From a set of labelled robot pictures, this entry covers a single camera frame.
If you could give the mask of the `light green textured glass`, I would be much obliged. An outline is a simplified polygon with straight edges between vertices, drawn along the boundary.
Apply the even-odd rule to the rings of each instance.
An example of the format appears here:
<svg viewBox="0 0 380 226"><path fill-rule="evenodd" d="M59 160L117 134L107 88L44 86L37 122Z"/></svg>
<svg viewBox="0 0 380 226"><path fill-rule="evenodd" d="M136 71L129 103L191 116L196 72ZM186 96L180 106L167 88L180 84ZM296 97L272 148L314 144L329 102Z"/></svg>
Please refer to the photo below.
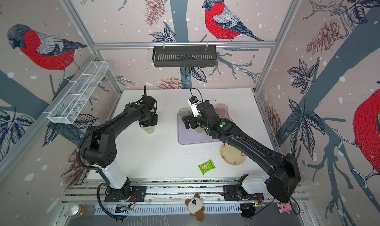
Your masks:
<svg viewBox="0 0 380 226"><path fill-rule="evenodd" d="M143 130L148 133L148 134L153 134L155 131L155 126L150 126L150 127L144 127Z"/></svg>

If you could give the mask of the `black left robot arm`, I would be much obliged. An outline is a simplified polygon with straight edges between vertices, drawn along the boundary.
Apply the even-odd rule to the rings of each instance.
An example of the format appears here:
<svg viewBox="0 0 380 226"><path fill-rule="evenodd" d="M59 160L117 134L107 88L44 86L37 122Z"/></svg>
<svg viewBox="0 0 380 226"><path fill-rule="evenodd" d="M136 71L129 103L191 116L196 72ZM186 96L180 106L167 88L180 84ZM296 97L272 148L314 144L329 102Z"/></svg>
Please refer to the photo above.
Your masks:
<svg viewBox="0 0 380 226"><path fill-rule="evenodd" d="M146 94L125 105L124 110L97 127L90 127L76 150L78 165L94 170L105 181L106 201L128 201L134 195L130 180L116 161L116 138L134 122L141 128L154 127L158 122L157 101Z"/></svg>

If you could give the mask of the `light green short glass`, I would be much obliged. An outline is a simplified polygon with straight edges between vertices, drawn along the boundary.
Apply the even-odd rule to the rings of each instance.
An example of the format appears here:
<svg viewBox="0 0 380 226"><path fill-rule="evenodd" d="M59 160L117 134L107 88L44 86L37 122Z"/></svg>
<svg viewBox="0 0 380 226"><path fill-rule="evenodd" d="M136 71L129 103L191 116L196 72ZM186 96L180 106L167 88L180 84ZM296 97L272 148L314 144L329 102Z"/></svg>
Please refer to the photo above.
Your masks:
<svg viewBox="0 0 380 226"><path fill-rule="evenodd" d="M182 109L180 109L180 111L179 111L179 116L181 117L181 118L184 118L184 117L186 117L186 116L189 116L190 115L190 110L188 109L188 108L182 108Z"/></svg>

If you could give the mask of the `pink textured glass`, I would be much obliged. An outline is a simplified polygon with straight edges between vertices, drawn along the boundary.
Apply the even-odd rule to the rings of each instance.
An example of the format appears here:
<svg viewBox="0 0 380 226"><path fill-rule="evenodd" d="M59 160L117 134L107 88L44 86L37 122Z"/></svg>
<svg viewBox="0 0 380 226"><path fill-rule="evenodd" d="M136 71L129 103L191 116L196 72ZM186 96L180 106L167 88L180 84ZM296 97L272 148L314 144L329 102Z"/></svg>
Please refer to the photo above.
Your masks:
<svg viewBox="0 0 380 226"><path fill-rule="evenodd" d="M228 112L228 106L225 104L219 104L216 111L220 118L224 118Z"/></svg>

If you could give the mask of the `pale green tall glass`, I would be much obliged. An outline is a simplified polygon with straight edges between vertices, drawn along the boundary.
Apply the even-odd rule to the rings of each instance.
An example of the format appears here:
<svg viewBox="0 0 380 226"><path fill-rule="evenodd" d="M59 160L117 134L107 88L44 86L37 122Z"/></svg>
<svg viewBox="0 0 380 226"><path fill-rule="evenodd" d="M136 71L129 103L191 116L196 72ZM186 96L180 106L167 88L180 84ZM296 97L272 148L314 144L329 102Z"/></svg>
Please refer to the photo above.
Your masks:
<svg viewBox="0 0 380 226"><path fill-rule="evenodd" d="M195 129L195 131L198 133L198 134L202 134L204 132L204 129L201 128L201 127L198 127Z"/></svg>

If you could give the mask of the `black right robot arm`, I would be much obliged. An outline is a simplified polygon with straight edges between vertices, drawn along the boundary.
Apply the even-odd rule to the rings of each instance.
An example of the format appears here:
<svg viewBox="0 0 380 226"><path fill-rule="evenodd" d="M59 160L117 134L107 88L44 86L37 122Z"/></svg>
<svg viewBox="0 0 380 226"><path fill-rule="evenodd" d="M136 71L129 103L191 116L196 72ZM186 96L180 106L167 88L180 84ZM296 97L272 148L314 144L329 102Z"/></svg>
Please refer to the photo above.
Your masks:
<svg viewBox="0 0 380 226"><path fill-rule="evenodd" d="M208 136L241 151L269 176L265 181L268 192L282 203L290 202L301 180L297 160L292 154L283 155L251 138L234 122L220 118L208 100L201 102L193 96L188 104L192 114L182 118L187 130L201 127Z"/></svg>

